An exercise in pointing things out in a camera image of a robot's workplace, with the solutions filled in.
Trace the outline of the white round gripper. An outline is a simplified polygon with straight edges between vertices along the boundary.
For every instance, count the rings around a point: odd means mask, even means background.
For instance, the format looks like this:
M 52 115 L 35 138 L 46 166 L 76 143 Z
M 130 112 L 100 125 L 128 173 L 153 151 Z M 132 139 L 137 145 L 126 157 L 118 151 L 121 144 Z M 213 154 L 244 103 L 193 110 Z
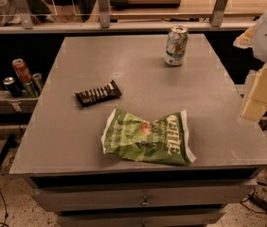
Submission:
M 246 49 L 253 47 L 254 57 L 267 62 L 267 9 L 259 17 L 256 26 L 248 27 L 233 45 Z M 244 84 L 240 117 L 259 122 L 267 112 L 267 63 L 258 71 L 251 70 Z

